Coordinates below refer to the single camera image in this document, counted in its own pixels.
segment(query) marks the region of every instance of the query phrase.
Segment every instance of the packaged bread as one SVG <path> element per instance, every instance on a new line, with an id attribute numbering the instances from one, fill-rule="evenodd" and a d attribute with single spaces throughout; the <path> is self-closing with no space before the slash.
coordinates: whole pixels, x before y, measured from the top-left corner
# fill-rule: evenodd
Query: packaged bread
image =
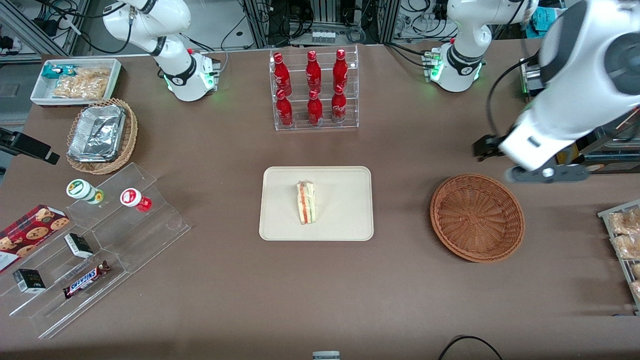
<path id="1" fill-rule="evenodd" d="M 640 263 L 631 265 L 631 274 L 634 274 L 637 280 L 640 280 Z"/>
<path id="2" fill-rule="evenodd" d="M 640 259 L 640 241 L 637 233 L 616 236 L 611 243 L 620 259 Z"/>
<path id="3" fill-rule="evenodd" d="M 636 296 L 637 299 L 640 299 L 640 280 L 636 280 L 629 284 L 631 288 L 631 292 Z"/>
<path id="4" fill-rule="evenodd" d="M 104 97 L 111 70 L 106 67 L 77 67 L 76 74 L 61 75 L 53 96 L 66 99 L 100 100 Z"/>
<path id="5" fill-rule="evenodd" d="M 609 227 L 614 234 L 640 232 L 640 208 L 607 215 Z"/>

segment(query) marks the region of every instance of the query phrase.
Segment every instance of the wicker basket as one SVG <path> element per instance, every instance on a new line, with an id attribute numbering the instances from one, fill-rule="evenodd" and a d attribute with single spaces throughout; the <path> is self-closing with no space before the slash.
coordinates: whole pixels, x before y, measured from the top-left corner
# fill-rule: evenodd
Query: wicker basket
<path id="1" fill-rule="evenodd" d="M 71 158 L 69 158 L 69 155 L 67 155 L 67 161 L 74 169 L 82 172 L 89 172 L 94 175 L 104 175 L 118 170 L 119 168 L 126 165 L 129 161 L 129 158 L 133 153 L 133 148 L 136 146 L 136 136 L 138 135 L 138 121 L 136 120 L 136 114 L 131 111 L 131 108 L 129 107 L 129 105 L 127 105 L 126 102 L 120 99 L 109 99 L 101 102 L 96 102 L 91 106 L 99 107 L 109 105 L 118 105 L 127 112 L 127 118 L 125 119 L 124 130 L 122 131 L 122 141 L 120 142 L 120 151 L 118 157 L 111 163 L 81 163 L 79 161 L 72 160 Z M 74 121 L 74 124 L 71 125 L 71 130 L 69 131 L 69 135 L 67 136 L 67 146 L 71 146 L 71 140 L 74 138 L 74 133 L 76 132 L 76 126 L 78 125 L 79 119 L 80 114 L 76 116 L 76 121 Z"/>
<path id="2" fill-rule="evenodd" d="M 522 243 L 522 208 L 490 177 L 463 174 L 447 179 L 433 194 L 429 212 L 442 243 L 467 260 L 504 260 Z"/>

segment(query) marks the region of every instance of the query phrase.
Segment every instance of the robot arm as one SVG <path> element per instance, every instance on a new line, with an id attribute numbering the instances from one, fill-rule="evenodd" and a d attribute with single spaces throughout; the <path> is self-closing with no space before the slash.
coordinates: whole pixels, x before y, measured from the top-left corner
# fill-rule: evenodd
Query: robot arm
<path id="1" fill-rule="evenodd" d="M 493 40 L 487 25 L 506 25 L 531 17 L 538 0 L 449 0 L 447 17 L 458 26 L 453 44 L 434 48 L 439 54 L 430 80 L 451 92 L 468 89 L 477 79 L 484 53 Z"/>
<path id="2" fill-rule="evenodd" d="M 564 12 L 540 49 L 545 89 L 499 149 L 533 171 L 640 104 L 639 31 L 637 1 L 582 0 Z"/>
<path id="3" fill-rule="evenodd" d="M 183 0 L 125 0 L 119 11 L 103 17 L 107 30 L 148 52 L 164 72 L 175 96 L 195 101 L 215 90 L 217 77 L 210 58 L 191 54 L 175 35 L 189 28 L 191 12 Z M 104 9 L 110 11 L 118 5 Z"/>

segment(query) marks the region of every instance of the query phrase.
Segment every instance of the brown table surface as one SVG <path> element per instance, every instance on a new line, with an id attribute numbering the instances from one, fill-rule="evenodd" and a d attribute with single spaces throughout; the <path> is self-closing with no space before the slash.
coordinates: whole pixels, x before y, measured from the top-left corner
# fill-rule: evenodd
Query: brown table surface
<path id="1" fill-rule="evenodd" d="M 458 258 L 429 224 L 429 200 L 444 179 L 476 172 L 502 180 L 512 166 L 506 158 L 478 163 L 470 146 L 489 132 L 486 94 L 523 43 L 492 44 L 482 76 L 461 94 L 426 84 L 417 66 L 381 45 L 358 48 L 361 125 L 337 133 L 273 129 L 268 51 L 233 53 L 221 90 L 194 103 L 167 91 L 151 57 L 120 58 L 126 73 L 115 95 L 140 123 L 132 160 L 158 177 L 193 228 L 52 340 L 3 313 L 0 356 L 310 359 L 335 349 L 345 360 L 436 359 L 451 338 L 473 334 L 505 359 L 638 359 L 640 318 L 611 316 L 632 314 L 633 301 L 595 215 L 638 198 L 636 175 L 506 184 L 526 232 L 499 263 Z M 503 130 L 524 106 L 519 89 L 514 72 L 495 94 Z M 64 154 L 77 112 L 33 106 L 24 132 Z M 265 169 L 313 165 L 371 170 L 371 240 L 260 238 Z M 77 177 L 107 179 L 79 173 L 64 158 L 51 166 L 17 156 L 0 187 L 0 224 L 35 204 L 68 206 L 64 187 Z M 456 354 L 492 359 L 471 341 L 446 359 Z"/>

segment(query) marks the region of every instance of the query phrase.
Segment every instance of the cookie box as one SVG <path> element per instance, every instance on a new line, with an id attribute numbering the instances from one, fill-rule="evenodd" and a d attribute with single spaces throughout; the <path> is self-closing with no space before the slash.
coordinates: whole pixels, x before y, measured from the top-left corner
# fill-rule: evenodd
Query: cookie box
<path id="1" fill-rule="evenodd" d="M 43 241 L 69 223 L 60 210 L 38 205 L 0 231 L 0 273 L 34 251 Z"/>

